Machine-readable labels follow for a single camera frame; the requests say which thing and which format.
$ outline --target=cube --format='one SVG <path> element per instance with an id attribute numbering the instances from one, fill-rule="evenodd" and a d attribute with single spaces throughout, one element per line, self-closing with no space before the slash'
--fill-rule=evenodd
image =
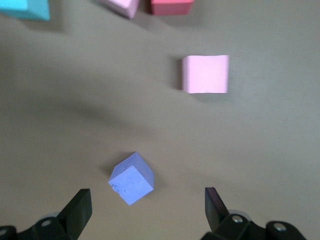
<path id="1" fill-rule="evenodd" d="M 188 56 L 182 68 L 182 89 L 187 93 L 227 93 L 228 55 Z"/>
<path id="2" fill-rule="evenodd" d="M 50 19 L 48 0 L 0 0 L 0 12 L 19 19 Z"/>
<path id="3" fill-rule="evenodd" d="M 114 167 L 108 183 L 131 205 L 154 190 L 154 173 L 138 152 Z"/>
<path id="4" fill-rule="evenodd" d="M 115 12 L 132 19 L 136 14 L 140 0 L 101 0 L 101 2 Z"/>
<path id="5" fill-rule="evenodd" d="M 195 0 L 151 0 L 153 15 L 186 15 Z"/>

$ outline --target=foam cube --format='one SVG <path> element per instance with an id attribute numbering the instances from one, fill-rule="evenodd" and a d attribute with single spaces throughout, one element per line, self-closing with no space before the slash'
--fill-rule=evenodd
<path id="1" fill-rule="evenodd" d="M 114 167 L 109 184 L 131 205 L 154 189 L 154 173 L 139 153 L 135 152 Z"/>
<path id="2" fill-rule="evenodd" d="M 182 89 L 189 94 L 227 93 L 229 56 L 188 56 L 182 60 Z"/>
<path id="3" fill-rule="evenodd" d="M 153 15 L 186 15 L 195 0 L 151 0 Z"/>
<path id="4" fill-rule="evenodd" d="M 138 9 L 140 0 L 100 0 L 115 12 L 132 19 Z"/>
<path id="5" fill-rule="evenodd" d="M 19 19 L 50 19 L 48 0 L 0 0 L 0 12 Z"/>

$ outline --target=pink cube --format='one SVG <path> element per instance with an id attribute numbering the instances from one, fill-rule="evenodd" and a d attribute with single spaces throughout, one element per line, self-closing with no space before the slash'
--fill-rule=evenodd
<path id="1" fill-rule="evenodd" d="M 138 9 L 140 0 L 100 0 L 115 12 L 132 19 Z"/>
<path id="2" fill-rule="evenodd" d="M 151 0 L 153 15 L 185 15 L 195 0 Z"/>
<path id="3" fill-rule="evenodd" d="M 227 93 L 229 56 L 187 56 L 182 89 L 189 94 Z"/>

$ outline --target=blue cube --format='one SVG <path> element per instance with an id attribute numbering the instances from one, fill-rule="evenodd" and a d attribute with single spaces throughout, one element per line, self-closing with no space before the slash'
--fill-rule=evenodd
<path id="1" fill-rule="evenodd" d="M 131 205 L 154 189 L 154 173 L 139 153 L 135 152 L 114 167 L 109 184 Z"/>
<path id="2" fill-rule="evenodd" d="M 50 19 L 48 0 L 0 0 L 0 12 L 19 19 Z"/>

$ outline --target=red cube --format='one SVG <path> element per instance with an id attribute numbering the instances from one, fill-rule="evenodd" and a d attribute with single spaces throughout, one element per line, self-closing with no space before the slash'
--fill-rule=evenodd
<path id="1" fill-rule="evenodd" d="M 151 0 L 153 15 L 186 15 L 195 0 Z"/>

